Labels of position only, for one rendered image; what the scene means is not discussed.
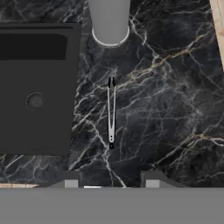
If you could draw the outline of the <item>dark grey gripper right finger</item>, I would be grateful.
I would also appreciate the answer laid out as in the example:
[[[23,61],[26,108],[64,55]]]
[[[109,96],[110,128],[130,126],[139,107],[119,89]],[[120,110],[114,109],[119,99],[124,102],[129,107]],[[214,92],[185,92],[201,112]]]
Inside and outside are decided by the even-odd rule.
[[[183,184],[173,181],[165,176],[162,171],[142,171],[141,187],[142,188],[184,188]]]

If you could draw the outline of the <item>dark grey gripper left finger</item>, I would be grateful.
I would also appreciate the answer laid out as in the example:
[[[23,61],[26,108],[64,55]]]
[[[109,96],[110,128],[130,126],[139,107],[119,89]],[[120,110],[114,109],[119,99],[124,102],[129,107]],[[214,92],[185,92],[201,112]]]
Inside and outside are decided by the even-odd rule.
[[[80,188],[81,175],[78,171],[59,171],[55,180],[38,185],[38,188]]]

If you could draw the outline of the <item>silver tongs with black tips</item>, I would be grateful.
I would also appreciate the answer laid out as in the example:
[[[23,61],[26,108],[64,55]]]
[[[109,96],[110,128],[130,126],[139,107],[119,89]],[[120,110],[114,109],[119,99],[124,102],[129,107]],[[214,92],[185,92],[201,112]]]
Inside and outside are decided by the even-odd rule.
[[[107,101],[108,101],[108,142],[109,148],[114,148],[115,129],[116,129],[116,98],[113,98],[113,109],[110,109],[110,88],[113,88],[113,93],[116,92],[116,82],[114,77],[108,78]]]

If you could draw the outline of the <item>dark grey sink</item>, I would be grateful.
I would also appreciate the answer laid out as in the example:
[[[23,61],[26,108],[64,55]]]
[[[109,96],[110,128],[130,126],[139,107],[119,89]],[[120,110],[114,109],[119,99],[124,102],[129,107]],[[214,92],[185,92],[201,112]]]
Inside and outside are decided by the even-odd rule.
[[[69,153],[79,23],[0,23],[0,154]]]

